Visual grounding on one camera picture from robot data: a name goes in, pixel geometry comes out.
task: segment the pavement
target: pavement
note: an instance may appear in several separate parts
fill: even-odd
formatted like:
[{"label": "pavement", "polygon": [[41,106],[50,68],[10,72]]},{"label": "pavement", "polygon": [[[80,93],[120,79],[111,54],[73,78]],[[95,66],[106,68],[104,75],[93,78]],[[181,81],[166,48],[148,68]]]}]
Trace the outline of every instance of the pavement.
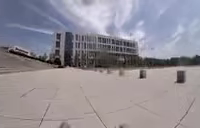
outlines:
[{"label": "pavement", "polygon": [[[177,84],[176,71],[187,81]],[[200,67],[0,74],[0,128],[200,128]]]}]

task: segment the sky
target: sky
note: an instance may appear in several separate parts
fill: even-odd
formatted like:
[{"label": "sky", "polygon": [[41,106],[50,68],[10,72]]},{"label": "sky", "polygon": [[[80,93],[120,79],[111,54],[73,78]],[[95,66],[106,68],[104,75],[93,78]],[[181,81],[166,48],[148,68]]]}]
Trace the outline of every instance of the sky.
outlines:
[{"label": "sky", "polygon": [[0,45],[48,53],[56,31],[136,40],[141,56],[200,55],[200,0],[0,0]]}]

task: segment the building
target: building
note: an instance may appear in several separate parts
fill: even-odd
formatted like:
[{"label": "building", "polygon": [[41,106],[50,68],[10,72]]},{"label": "building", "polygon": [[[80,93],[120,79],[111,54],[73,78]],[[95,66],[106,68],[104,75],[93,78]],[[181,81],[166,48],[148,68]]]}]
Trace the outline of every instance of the building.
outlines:
[{"label": "building", "polygon": [[138,59],[136,41],[98,34],[55,33],[53,51],[64,66],[125,66]]}]

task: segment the bollard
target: bollard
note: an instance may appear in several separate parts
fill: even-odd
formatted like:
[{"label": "bollard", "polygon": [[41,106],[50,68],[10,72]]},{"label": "bollard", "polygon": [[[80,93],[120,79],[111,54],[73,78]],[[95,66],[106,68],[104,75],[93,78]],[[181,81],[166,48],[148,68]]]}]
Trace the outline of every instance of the bollard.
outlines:
[{"label": "bollard", "polygon": [[124,69],[119,69],[119,76],[124,76],[125,72],[124,72]]},{"label": "bollard", "polygon": [[112,71],[110,69],[107,69],[107,74],[111,74]]},{"label": "bollard", "polygon": [[67,122],[63,122],[63,123],[61,123],[59,128],[71,128],[71,127]]},{"label": "bollard", "polygon": [[99,72],[100,72],[100,73],[103,73],[103,69],[99,69]]},{"label": "bollard", "polygon": [[140,70],[140,79],[146,79],[147,78],[147,72],[146,70]]},{"label": "bollard", "polygon": [[177,71],[177,80],[176,83],[185,83],[186,82],[186,71]]}]

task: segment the cloud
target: cloud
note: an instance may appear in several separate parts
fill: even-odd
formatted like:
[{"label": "cloud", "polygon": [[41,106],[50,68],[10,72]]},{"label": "cloud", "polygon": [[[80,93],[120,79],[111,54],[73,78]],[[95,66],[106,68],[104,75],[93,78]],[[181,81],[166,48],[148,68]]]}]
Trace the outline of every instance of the cloud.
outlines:
[{"label": "cloud", "polygon": [[44,11],[40,10],[39,8],[37,8],[36,6],[32,5],[32,4],[25,4],[29,9],[35,11],[36,13],[38,13],[39,15],[47,18],[49,21],[59,25],[62,29],[67,30],[67,26],[65,26],[61,21],[59,21],[58,19],[48,15],[47,13],[45,13]]},{"label": "cloud", "polygon": [[21,24],[7,24],[6,26],[11,27],[11,28],[19,28],[19,29],[29,30],[29,31],[33,31],[33,32],[48,34],[48,35],[53,34],[53,31],[51,31],[51,30],[28,27],[28,26],[24,26],[24,25],[21,25]]},{"label": "cloud", "polygon": [[177,26],[175,33],[172,35],[172,38],[176,38],[177,36],[183,34],[184,32],[185,32],[185,28],[181,24],[179,24]]},{"label": "cloud", "polygon": [[70,22],[84,30],[108,33],[110,26],[118,33],[137,11],[138,0],[47,0],[53,8]]},{"label": "cloud", "polygon": [[137,26],[138,26],[138,27],[143,26],[143,25],[144,25],[144,21],[143,21],[143,20],[141,20],[141,21],[139,21],[139,22],[137,23]]}]

